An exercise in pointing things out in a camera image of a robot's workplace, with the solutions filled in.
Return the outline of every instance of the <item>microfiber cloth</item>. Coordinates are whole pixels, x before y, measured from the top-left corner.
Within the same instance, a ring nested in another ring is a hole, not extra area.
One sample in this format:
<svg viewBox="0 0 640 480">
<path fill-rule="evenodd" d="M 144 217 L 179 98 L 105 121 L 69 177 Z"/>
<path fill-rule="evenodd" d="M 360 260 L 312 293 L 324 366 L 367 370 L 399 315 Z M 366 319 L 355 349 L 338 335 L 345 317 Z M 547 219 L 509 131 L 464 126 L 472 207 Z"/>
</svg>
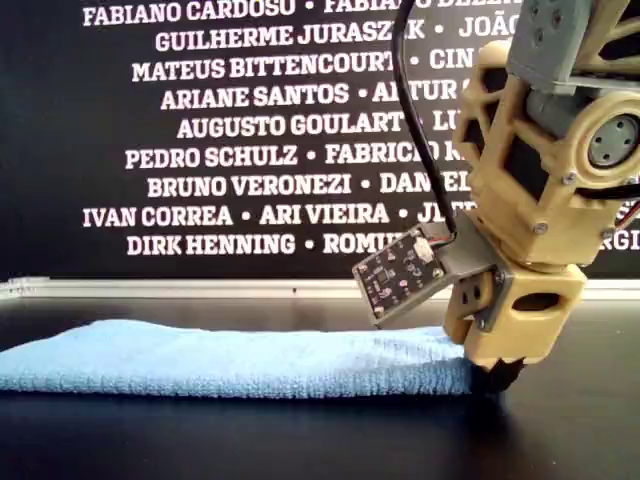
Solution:
<svg viewBox="0 0 640 480">
<path fill-rule="evenodd" d="M 233 398 L 469 393 L 440 327 L 235 332 L 101 320 L 0 353 L 0 390 Z"/>
</svg>

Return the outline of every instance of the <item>red wire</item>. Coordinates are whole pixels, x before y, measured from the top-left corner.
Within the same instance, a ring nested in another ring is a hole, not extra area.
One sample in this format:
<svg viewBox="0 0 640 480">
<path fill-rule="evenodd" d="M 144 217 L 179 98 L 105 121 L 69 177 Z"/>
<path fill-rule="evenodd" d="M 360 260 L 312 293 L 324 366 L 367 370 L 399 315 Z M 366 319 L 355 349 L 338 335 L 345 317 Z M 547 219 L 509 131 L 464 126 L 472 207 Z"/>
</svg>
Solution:
<svg viewBox="0 0 640 480">
<path fill-rule="evenodd" d="M 620 228 L 624 226 L 627 222 L 629 222 L 633 217 L 635 217 L 638 212 L 640 212 L 640 200 L 637 201 L 633 207 L 622 217 L 620 220 L 616 222 L 616 228 Z"/>
</svg>

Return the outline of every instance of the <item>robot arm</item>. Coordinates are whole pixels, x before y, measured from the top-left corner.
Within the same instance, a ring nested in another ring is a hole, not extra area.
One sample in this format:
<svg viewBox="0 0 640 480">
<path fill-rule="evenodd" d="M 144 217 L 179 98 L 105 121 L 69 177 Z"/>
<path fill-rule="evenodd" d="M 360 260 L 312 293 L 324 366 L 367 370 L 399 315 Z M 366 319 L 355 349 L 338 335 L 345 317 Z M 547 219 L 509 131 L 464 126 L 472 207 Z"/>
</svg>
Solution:
<svg viewBox="0 0 640 480">
<path fill-rule="evenodd" d="M 396 21 L 399 92 L 412 5 Z M 353 272 L 376 325 L 452 285 L 444 328 L 482 373 L 477 388 L 499 391 L 549 354 L 587 280 L 578 265 L 640 209 L 616 221 L 640 197 L 640 0 L 525 0 L 514 37 L 480 50 L 458 124 L 477 208 L 454 219 L 441 207 L 445 224 L 416 225 Z"/>
</svg>

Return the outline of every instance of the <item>black cable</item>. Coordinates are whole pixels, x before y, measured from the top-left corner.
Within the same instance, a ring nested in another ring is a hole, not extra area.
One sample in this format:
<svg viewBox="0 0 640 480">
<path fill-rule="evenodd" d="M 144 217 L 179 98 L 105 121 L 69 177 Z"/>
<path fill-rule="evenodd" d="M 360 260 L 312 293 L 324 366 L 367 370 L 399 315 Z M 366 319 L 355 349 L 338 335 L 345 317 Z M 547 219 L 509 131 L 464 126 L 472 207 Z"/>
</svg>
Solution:
<svg viewBox="0 0 640 480">
<path fill-rule="evenodd" d="M 602 190 L 580 188 L 576 190 L 576 193 L 591 200 L 634 200 L 640 198 L 640 183 L 604 188 Z"/>
<path fill-rule="evenodd" d="M 393 59 L 393 76 L 398 87 L 398 97 L 402 111 L 404 112 L 404 118 L 409 127 L 409 133 L 413 143 L 418 149 L 422 164 L 427 171 L 429 182 L 431 183 L 431 190 L 436 197 L 436 202 L 440 208 L 440 213 L 445 218 L 447 228 L 452 235 L 458 231 L 456 227 L 456 221 L 453 216 L 453 209 L 447 198 L 447 191 L 444 188 L 442 182 L 442 175 L 436 162 L 433 160 L 431 150 L 429 149 L 429 142 L 420 125 L 420 118 L 413 106 L 411 100 L 411 93 L 409 87 L 409 81 L 407 80 L 407 68 L 404 61 L 404 31 L 407 26 L 409 15 L 415 0 L 403 0 L 398 9 L 398 15 L 393 24 L 393 36 L 391 39 L 391 54 Z"/>
</svg>

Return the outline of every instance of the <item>circuit board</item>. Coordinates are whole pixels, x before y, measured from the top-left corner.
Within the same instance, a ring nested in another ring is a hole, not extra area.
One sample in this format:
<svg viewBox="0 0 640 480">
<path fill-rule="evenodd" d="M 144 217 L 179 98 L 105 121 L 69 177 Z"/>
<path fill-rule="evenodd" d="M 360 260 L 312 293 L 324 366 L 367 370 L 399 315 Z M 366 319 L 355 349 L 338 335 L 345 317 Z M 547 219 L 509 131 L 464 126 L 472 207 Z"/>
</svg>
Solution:
<svg viewBox="0 0 640 480">
<path fill-rule="evenodd" d="M 419 226 L 414 227 L 353 268 L 375 319 L 388 317 L 422 296 L 430 282 L 444 275 L 428 246 L 430 240 Z"/>
</svg>

